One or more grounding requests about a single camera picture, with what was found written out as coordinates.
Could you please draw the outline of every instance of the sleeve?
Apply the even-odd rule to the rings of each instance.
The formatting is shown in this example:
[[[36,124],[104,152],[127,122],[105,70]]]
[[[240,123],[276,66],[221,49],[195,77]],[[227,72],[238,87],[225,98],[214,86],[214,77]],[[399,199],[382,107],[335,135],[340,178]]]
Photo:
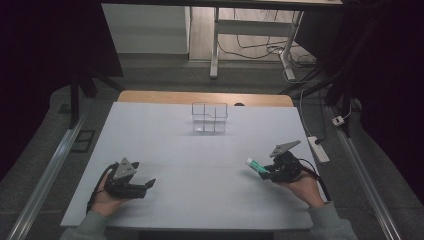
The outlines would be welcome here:
[[[333,202],[320,208],[309,208],[309,214],[313,223],[311,239],[358,239],[350,222],[340,219]]]
[[[107,217],[89,211],[81,224],[77,228],[66,229],[60,240],[106,240],[103,233],[107,220]]]

